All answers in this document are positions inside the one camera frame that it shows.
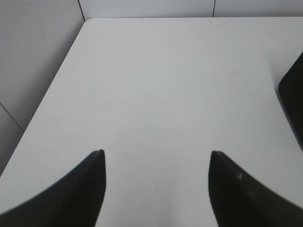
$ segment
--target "black object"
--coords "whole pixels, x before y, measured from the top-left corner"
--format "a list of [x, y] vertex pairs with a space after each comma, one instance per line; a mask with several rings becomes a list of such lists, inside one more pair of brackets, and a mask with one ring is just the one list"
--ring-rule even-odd
[[279, 83], [280, 100], [296, 138], [303, 144], [303, 53]]
[[223, 152], [213, 151], [208, 175], [219, 227], [303, 227], [303, 210], [259, 183]]
[[0, 227], [93, 227], [105, 188], [104, 151], [94, 151], [50, 188], [0, 215]]

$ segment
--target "table surface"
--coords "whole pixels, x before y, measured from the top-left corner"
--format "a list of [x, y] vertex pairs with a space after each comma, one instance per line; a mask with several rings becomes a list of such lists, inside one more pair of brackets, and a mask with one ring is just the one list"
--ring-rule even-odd
[[97, 226], [217, 226], [212, 150], [303, 207], [303, 152], [275, 87], [303, 18], [91, 19], [0, 178], [0, 212], [104, 149]]

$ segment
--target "white table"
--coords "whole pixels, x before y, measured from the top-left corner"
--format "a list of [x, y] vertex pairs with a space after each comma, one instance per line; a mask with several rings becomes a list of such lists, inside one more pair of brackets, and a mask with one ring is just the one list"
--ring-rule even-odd
[[212, 150], [303, 207], [303, 152], [274, 89], [302, 37], [299, 17], [88, 20], [0, 178], [0, 212], [100, 148], [100, 227], [217, 226]]

